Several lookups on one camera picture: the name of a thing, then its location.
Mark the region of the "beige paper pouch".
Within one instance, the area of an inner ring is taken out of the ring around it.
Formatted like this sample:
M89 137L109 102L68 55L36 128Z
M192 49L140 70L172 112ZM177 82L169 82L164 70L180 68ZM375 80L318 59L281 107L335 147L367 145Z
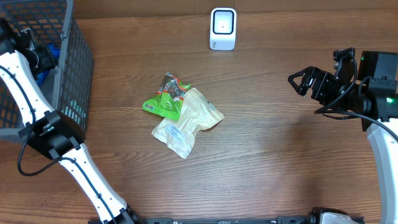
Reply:
M178 121L163 119L152 131L153 137L165 143L185 159L191 153L197 132L212 128L224 115L196 88L188 90Z

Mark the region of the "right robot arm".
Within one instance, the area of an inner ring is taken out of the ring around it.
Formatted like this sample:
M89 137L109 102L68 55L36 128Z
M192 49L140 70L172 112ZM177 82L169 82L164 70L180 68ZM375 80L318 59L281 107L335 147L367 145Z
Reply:
M335 73L307 67L289 75L301 96L312 90L328 118L359 118L373 150L381 194L381 223L397 223L397 54L355 49L333 52Z

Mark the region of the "green snack packet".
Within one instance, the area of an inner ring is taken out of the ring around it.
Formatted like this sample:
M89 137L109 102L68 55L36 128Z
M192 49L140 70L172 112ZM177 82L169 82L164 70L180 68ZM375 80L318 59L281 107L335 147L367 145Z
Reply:
M191 84L184 85L178 77L167 72L156 95L143 102L142 109L178 121L185 94L190 87Z

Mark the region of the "teal snack packet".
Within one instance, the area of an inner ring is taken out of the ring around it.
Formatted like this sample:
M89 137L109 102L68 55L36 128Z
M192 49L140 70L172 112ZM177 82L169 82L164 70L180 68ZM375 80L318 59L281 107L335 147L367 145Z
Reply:
M76 100L71 100L70 104L66 106L62 112L76 121L77 124L84 127L86 123L86 111L77 103Z

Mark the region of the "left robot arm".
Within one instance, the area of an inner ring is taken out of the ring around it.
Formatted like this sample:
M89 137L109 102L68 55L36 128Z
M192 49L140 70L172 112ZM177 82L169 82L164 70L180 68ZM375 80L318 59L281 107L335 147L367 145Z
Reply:
M54 109L37 85L37 75L58 64L52 51L37 45L30 30L14 32L1 19L1 79L22 117L19 131L23 147L30 146L51 162L35 172L22 170L24 149L17 159L18 171L35 176L55 164L63 166L92 202L100 223L144 223L109 185L95 165L85 144L85 133L71 117Z

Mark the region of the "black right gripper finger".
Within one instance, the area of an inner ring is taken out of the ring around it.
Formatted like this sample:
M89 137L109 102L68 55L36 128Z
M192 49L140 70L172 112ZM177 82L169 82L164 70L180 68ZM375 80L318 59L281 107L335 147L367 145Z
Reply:
M303 70L301 70L297 73L289 75L287 80L289 82L292 82L295 78L302 77L303 82L308 82L312 78L312 73L313 73L314 69L315 69L315 67L313 67L313 66L304 68Z
M301 82L298 84L294 82L295 78L302 77ZM301 96L305 96L307 91L312 87L314 78L309 74L293 74L290 76L290 84L294 90Z

